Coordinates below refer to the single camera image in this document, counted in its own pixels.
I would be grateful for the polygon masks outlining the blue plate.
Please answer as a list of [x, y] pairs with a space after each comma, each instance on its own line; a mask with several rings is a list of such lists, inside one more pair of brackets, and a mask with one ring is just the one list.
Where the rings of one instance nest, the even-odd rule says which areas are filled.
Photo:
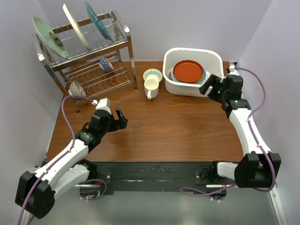
[[[202, 78], [201, 78], [199, 81], [193, 82], [192, 84], [201, 84], [201, 83], [203, 83], [203, 81], [204, 81], [204, 79], [205, 79], [205, 74], [206, 74], [206, 70], [204, 69]], [[179, 83], [181, 83], [181, 81], [179, 81], [179, 80], [175, 77], [174, 73], [173, 73], [173, 78], [174, 78], [174, 82], [179, 82]]]

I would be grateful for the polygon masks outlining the red plate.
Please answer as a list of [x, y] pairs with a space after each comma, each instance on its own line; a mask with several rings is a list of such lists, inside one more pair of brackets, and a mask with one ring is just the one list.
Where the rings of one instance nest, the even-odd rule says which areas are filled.
[[173, 67], [173, 75], [182, 83], [199, 83], [204, 78], [204, 69], [196, 61], [182, 60]]

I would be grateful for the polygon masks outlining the white fluted bottom plate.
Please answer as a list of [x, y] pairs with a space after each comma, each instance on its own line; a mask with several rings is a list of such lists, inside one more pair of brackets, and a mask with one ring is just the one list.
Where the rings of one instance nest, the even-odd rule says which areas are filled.
[[171, 79], [172, 81], [174, 81], [174, 78], [173, 78], [173, 69], [171, 69], [169, 77], [170, 77], [170, 79]]

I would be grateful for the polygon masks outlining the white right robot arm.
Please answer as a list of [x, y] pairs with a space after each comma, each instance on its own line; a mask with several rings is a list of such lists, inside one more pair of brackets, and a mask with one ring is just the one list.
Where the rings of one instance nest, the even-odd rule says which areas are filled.
[[211, 75], [199, 88], [200, 93], [221, 104], [236, 130], [244, 153], [239, 163], [215, 162], [209, 179], [214, 184], [220, 184], [228, 178], [239, 188], [269, 192], [275, 186], [281, 157], [272, 153], [263, 141], [254, 123], [250, 104], [242, 98], [242, 87], [243, 79], [238, 75], [227, 75], [225, 78]]

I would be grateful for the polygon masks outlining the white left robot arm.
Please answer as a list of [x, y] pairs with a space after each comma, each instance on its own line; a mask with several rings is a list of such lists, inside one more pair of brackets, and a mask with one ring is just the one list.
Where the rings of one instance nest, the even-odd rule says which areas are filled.
[[18, 224], [24, 212], [41, 219], [45, 217], [58, 196], [72, 186], [85, 182], [92, 184], [97, 172], [86, 167], [82, 158], [94, 150], [102, 138], [110, 132], [127, 127], [128, 120], [121, 109], [117, 108], [115, 119], [108, 106], [96, 107], [89, 123], [72, 135], [68, 146], [55, 158], [34, 172], [24, 172], [18, 182], [15, 203], [21, 207]]

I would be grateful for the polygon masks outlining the white plastic bin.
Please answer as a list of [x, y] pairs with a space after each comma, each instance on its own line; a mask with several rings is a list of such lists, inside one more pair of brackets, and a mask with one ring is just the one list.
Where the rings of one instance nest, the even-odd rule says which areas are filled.
[[189, 84], [174, 82], [169, 79], [171, 69], [173, 69], [176, 63], [182, 60], [196, 61], [204, 67], [206, 73], [224, 78], [223, 62], [216, 52], [204, 49], [175, 47], [165, 53], [162, 72], [165, 79], [165, 88], [171, 94], [204, 97], [204, 95], [199, 92], [199, 88], [203, 83]]

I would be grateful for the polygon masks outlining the cream ceramic mug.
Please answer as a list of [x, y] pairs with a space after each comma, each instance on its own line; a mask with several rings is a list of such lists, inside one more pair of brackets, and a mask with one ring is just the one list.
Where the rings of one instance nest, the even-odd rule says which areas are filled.
[[147, 79], [144, 82], [145, 95], [148, 100], [154, 99], [158, 95], [159, 82], [156, 79]]

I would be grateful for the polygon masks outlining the teal patterned small bowl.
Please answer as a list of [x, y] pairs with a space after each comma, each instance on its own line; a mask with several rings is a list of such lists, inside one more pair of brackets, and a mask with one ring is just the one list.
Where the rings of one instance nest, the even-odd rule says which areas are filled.
[[144, 81], [148, 80], [148, 79], [155, 79], [158, 82], [161, 82], [163, 78], [163, 74], [160, 70], [158, 69], [147, 69], [144, 73], [143, 73], [143, 79]]

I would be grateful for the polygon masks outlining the blue zigzag bowl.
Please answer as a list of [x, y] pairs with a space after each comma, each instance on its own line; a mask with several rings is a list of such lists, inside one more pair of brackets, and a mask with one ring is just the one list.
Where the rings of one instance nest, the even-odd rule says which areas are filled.
[[99, 66], [105, 70], [105, 71], [108, 71], [108, 72], [112, 72], [114, 70], [111, 62], [104, 56], [101, 56], [100, 57], [100, 63], [99, 63]]

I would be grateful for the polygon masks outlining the steel dish rack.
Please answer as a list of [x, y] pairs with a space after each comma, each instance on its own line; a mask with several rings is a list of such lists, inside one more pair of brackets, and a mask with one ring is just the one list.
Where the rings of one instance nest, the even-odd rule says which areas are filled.
[[[102, 13], [98, 17], [112, 35], [114, 43], [101, 36], [90, 18], [82, 19], [78, 24], [83, 29], [91, 51], [85, 50], [71, 24], [53, 29], [66, 48], [67, 59], [54, 54], [36, 33], [32, 35], [38, 60], [63, 95], [69, 94], [72, 81], [81, 84], [88, 98], [97, 98], [130, 83], [137, 89], [129, 27], [116, 10]], [[99, 66], [101, 56], [111, 62], [114, 68], [112, 72], [105, 71]]]

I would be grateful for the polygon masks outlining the cream rimmed racked plate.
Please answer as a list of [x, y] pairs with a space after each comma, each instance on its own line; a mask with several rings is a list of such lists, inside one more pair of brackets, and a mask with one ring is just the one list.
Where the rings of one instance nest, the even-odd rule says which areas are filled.
[[69, 20], [69, 22], [71, 24], [73, 30], [75, 31], [76, 35], [79, 37], [81, 43], [83, 44], [85, 50], [91, 51], [91, 46], [88, 43], [88, 41], [86, 40], [84, 33], [83, 33], [81, 27], [79, 26], [78, 22], [74, 18], [74, 15], [72, 14], [72, 12], [68, 9], [66, 4], [63, 4], [62, 8], [63, 8], [63, 11], [64, 11], [67, 19]]

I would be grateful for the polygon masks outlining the green floral racked plate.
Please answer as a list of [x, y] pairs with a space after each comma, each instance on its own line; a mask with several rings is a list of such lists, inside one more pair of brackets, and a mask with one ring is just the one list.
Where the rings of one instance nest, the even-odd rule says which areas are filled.
[[61, 40], [57, 37], [50, 25], [44, 22], [37, 16], [32, 18], [36, 34], [41, 39], [46, 47], [48, 47], [54, 54], [64, 59], [68, 58], [68, 52]]

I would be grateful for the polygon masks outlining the teal racked plate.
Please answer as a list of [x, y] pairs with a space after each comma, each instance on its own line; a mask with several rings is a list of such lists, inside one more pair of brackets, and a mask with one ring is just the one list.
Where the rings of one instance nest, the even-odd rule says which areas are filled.
[[110, 33], [108, 32], [108, 30], [106, 29], [104, 24], [101, 22], [101, 20], [98, 18], [97, 14], [93, 10], [93, 8], [90, 6], [90, 4], [87, 1], [85, 1], [85, 5], [86, 5], [86, 10], [87, 10], [88, 16], [90, 17], [91, 21], [94, 23], [96, 28], [99, 30], [99, 32], [102, 34], [102, 36], [106, 40], [110, 40], [112, 43], [114, 43], [114, 40], [111, 37]]

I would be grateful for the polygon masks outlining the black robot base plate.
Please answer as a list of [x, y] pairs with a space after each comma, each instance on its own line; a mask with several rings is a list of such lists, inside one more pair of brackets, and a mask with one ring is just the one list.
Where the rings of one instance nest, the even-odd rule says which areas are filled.
[[81, 196], [96, 197], [126, 192], [177, 192], [188, 186], [213, 192], [227, 183], [217, 175], [215, 162], [90, 162], [83, 159], [67, 170], [56, 185], [49, 179], [36, 186], [37, 195], [54, 199], [75, 185], [82, 185]]

